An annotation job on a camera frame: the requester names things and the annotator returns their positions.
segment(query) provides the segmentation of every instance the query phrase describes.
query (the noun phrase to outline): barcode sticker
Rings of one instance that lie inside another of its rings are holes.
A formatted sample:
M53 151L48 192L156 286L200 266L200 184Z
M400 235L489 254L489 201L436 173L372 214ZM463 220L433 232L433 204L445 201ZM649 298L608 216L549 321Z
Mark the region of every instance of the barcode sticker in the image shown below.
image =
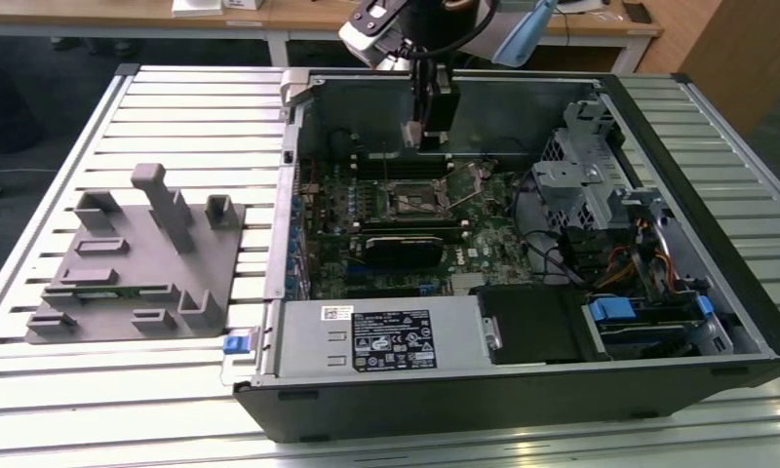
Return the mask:
M351 320L353 309L351 305L322 305L321 320Z

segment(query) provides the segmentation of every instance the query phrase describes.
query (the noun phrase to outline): metal slatted table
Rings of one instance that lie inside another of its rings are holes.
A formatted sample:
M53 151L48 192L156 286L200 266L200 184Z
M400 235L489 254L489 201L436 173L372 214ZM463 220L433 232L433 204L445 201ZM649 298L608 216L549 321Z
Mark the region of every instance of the metal slatted table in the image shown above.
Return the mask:
M145 203L126 188L142 161L165 165L168 185L181 187L189 203L218 189L246 207L229 328L260 323L285 127L281 74L142 66L114 78L0 273L0 466L222 468L253 460L288 467L780 467L780 379L660 419L281 446L221 382L221 338L24 343L30 310L78 226L78 193L108 188L121 203ZM780 182L692 85L665 77L623 82L780 306ZM625 149L652 184L635 148Z

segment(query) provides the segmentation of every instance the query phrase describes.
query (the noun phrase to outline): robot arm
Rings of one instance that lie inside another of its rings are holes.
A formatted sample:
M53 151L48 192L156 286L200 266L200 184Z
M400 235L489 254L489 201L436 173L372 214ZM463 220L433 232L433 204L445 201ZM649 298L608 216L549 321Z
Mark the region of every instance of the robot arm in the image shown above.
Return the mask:
M409 70L413 115L405 144L436 149L459 105L449 57L456 51L520 66L547 28L557 0L364 0L338 35L371 67Z
M337 33L373 68L460 51L520 66L540 41L557 0L364 0Z

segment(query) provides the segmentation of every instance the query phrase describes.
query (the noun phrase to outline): wooden desk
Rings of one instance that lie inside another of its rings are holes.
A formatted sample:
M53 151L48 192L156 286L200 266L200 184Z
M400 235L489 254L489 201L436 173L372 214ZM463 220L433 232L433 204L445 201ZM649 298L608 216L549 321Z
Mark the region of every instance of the wooden desk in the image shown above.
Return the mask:
M780 98L780 0L643 0L664 24L639 71L681 71L747 135Z
M172 0L0 0L0 35L128 38L262 39L272 65L288 66L286 41L337 40L355 8L342 0L266 0L257 11L225 9L221 16L172 18ZM620 0L611 11L621 15ZM596 15L555 16L541 45L621 49L612 71L632 72L657 24Z

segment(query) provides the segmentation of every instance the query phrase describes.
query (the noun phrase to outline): floor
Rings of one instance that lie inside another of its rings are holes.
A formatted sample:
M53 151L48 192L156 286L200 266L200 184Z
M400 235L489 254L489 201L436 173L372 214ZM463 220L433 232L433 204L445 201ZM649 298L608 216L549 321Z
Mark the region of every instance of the floor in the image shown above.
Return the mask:
M296 66L359 65L338 43L294 41L289 44L289 53ZM121 60L112 54L110 43L105 43L101 53L93 56L82 48L54 52L45 38L0 37L0 64L45 130L45 140L30 150L0 156L0 171L42 170L0 172L4 187L0 197L0 267L122 61L189 65L269 64L268 49L261 41L152 40L141 44L134 58ZM780 103L748 142L780 177Z

